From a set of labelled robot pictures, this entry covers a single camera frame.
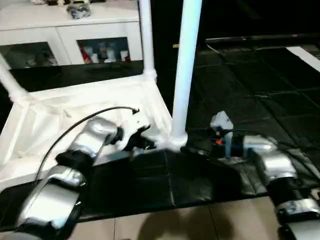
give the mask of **white pipe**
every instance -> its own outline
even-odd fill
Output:
[[[8,91],[12,102],[15,102],[18,98],[28,96],[28,92],[17,83],[9,70],[7,70],[2,64],[0,64],[0,82]]]
[[[184,0],[175,77],[170,141],[177,147],[187,143],[186,121],[194,69],[202,0]]]
[[[143,74],[156,79],[150,0],[139,0],[143,49]]]

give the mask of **beige floor tile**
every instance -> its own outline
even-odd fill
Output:
[[[210,211],[219,240],[278,240],[279,224],[268,197],[217,203]]]
[[[113,240],[115,219],[89,221],[76,225],[71,240]]]
[[[208,207],[191,207],[115,219],[115,240],[216,240]]]
[[[11,233],[12,233],[12,231],[4,231],[4,232],[0,232],[0,239],[1,239],[1,238],[3,238],[3,237],[5,237],[6,235],[11,234]]]

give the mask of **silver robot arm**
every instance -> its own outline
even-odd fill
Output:
[[[223,111],[212,118],[211,128],[224,135],[227,157],[243,157],[255,166],[275,207],[281,240],[319,240],[320,207],[308,189],[301,190],[290,155],[260,135],[234,137],[233,124]]]
[[[89,120],[68,149],[56,156],[58,164],[25,200],[16,232],[3,240],[68,239],[80,216],[92,166],[102,148],[114,144],[121,151],[132,142],[132,135],[148,126],[148,119],[141,112],[120,127],[102,117]]]

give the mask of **black cable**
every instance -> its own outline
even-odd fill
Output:
[[[294,149],[299,149],[300,147],[294,145],[294,144],[291,144],[291,143],[288,143],[288,142],[277,142],[274,138],[270,137],[270,136],[267,136],[266,134],[264,133],[261,133],[261,132],[258,132],[258,131],[255,131],[255,130],[250,130],[250,129],[229,129],[229,130],[225,130],[224,131],[224,134],[227,134],[227,133],[234,133],[234,132],[247,132],[247,133],[251,133],[251,134],[255,134],[255,135],[260,135],[261,137],[269,140],[270,142],[272,142],[276,147],[277,149],[286,154],[286,155],[289,155],[291,158],[297,160],[301,165],[303,165],[303,167],[312,175],[315,177],[315,179],[320,183],[320,177],[313,171],[313,169],[306,164],[305,162],[305,159],[302,158],[302,157],[299,157],[293,153],[291,153],[290,151],[288,151],[287,149],[284,149],[282,147],[280,147],[280,145],[284,145],[284,146],[287,146],[287,147],[291,147],[291,148],[294,148]]]
[[[129,109],[129,110],[132,110],[133,114],[135,114],[135,113],[137,113],[139,111],[139,110],[137,110],[137,109],[135,109],[133,107],[129,107],[129,106],[114,106],[114,107],[108,107],[108,108],[102,109],[100,111],[96,111],[95,113],[92,113],[92,114],[82,118],[81,120],[77,121],[75,124],[73,124],[71,127],[69,127],[64,133],[62,133],[62,135],[60,137],[58,137],[58,139],[51,145],[49,150],[46,152],[46,154],[44,155],[44,157],[43,157],[43,159],[41,161],[41,164],[40,164],[40,166],[38,168],[38,171],[36,172],[34,183],[37,184],[37,182],[38,182],[38,180],[40,178],[41,171],[42,171],[42,169],[43,169],[43,167],[45,165],[45,162],[46,162],[49,154],[51,153],[52,149],[57,145],[57,143],[61,141],[61,139],[63,139],[75,127],[79,126],[80,124],[82,124],[86,120],[89,120],[92,117],[94,117],[96,115],[99,115],[101,113],[104,113],[104,112],[107,112],[107,111],[110,111],[110,110],[115,110],[115,109]]]

